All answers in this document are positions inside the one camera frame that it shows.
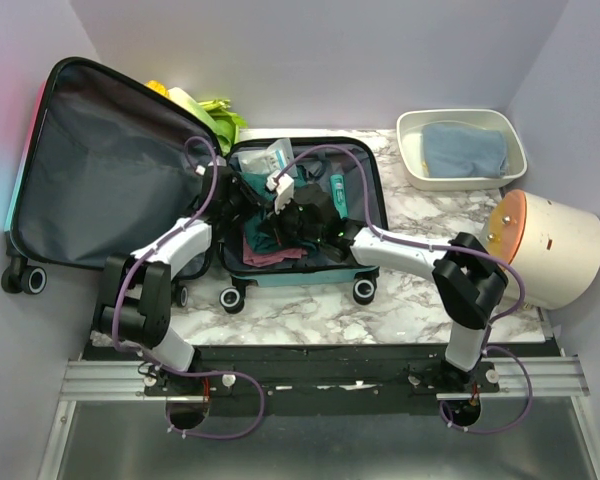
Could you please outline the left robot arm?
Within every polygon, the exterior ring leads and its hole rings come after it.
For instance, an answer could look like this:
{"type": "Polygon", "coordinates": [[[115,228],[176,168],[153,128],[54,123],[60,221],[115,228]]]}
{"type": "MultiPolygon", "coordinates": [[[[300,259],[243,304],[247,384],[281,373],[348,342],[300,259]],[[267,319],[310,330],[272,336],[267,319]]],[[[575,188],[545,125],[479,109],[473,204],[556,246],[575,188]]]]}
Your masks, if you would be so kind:
{"type": "Polygon", "coordinates": [[[258,213],[267,200],[227,166],[204,170],[202,203],[147,246],[108,257],[100,280],[93,329],[114,346],[134,349],[167,367],[167,382],[181,395],[202,380],[196,348],[171,327],[171,307],[187,297],[177,275],[213,240],[258,213]]]}

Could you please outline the purple cloth item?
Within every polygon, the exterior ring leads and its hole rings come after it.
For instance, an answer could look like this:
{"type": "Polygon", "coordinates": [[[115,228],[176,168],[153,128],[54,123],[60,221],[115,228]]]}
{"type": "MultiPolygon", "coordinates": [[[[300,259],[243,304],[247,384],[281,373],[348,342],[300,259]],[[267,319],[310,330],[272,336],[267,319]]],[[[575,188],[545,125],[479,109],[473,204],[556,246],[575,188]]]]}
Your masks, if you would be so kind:
{"type": "Polygon", "coordinates": [[[252,267],[263,268],[283,262],[284,260],[297,260],[308,254],[305,248],[286,248],[272,253],[256,253],[249,246],[246,237],[243,237],[242,261],[252,267]]]}

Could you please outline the grey cloth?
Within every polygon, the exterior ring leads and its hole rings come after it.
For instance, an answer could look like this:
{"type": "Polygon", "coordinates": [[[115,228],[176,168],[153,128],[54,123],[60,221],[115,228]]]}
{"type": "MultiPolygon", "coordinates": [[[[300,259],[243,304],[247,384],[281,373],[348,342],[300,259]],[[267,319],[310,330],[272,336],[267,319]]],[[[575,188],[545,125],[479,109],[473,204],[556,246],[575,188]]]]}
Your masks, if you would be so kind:
{"type": "Polygon", "coordinates": [[[501,178],[507,173],[507,142],[497,130],[432,123],[422,129],[421,139],[432,178],[501,178]]]}

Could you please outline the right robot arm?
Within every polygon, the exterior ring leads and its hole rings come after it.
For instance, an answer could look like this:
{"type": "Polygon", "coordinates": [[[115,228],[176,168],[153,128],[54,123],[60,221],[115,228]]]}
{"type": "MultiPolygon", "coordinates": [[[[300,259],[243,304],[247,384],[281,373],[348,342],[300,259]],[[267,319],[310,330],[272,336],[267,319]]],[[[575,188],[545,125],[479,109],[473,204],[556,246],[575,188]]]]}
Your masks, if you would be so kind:
{"type": "Polygon", "coordinates": [[[331,196],[316,184],[300,188],[288,176],[266,182],[273,195],[263,228],[283,245],[307,242],[334,262],[382,267],[432,281],[452,320],[440,379],[460,392],[476,380],[488,323],[508,279],[498,260],[461,233],[449,244],[426,244],[373,224],[368,189],[362,190],[362,221],[343,218],[331,196]]]}

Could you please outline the pink and teal kids suitcase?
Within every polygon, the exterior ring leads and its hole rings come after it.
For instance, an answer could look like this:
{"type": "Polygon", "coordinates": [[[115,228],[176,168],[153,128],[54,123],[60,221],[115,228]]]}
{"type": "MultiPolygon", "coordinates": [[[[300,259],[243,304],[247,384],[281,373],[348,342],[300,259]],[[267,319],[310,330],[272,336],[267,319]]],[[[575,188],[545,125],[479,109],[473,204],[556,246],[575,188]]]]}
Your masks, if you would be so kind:
{"type": "MultiPolygon", "coordinates": [[[[223,154],[208,126],[148,87],[92,60],[59,61],[40,91],[4,227],[10,263],[1,277],[3,291],[37,295],[45,289],[45,270],[28,260],[102,270],[109,255],[139,249],[178,217],[191,215],[201,179],[194,177],[183,147],[194,135],[209,141],[238,171],[238,152],[264,150],[276,140],[241,141],[223,154]]],[[[322,144],[354,154],[369,185],[371,220],[388,227],[378,166],[368,146],[348,137],[290,140],[294,157],[322,144]]],[[[343,175],[348,216],[364,219],[360,173],[347,155],[324,148],[295,168],[300,180],[328,194],[330,177],[343,175]]],[[[355,300],[372,301],[378,267],[356,269],[318,251],[263,268],[248,266],[242,261],[243,227],[238,228],[184,267],[178,283],[204,275],[215,250],[242,299],[249,281],[263,287],[355,282],[355,300]]]]}

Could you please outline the dark teal garment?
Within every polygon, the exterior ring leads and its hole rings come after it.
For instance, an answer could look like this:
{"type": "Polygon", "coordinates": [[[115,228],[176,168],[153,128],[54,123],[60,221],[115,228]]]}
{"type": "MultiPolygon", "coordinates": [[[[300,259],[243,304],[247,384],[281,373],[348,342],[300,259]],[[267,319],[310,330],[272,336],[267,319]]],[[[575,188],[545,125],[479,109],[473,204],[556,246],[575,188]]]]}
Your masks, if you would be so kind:
{"type": "MultiPolygon", "coordinates": [[[[266,189],[267,176],[265,174],[241,173],[245,182],[265,201],[273,199],[273,194],[266,189]]],[[[260,229],[260,226],[266,219],[264,207],[259,207],[254,215],[247,219],[243,224],[243,230],[246,242],[254,253],[270,254],[282,251],[284,247],[278,240],[260,229]]],[[[303,248],[307,251],[309,257],[317,254],[317,246],[314,243],[304,241],[293,241],[288,244],[288,248],[303,248]]]]}

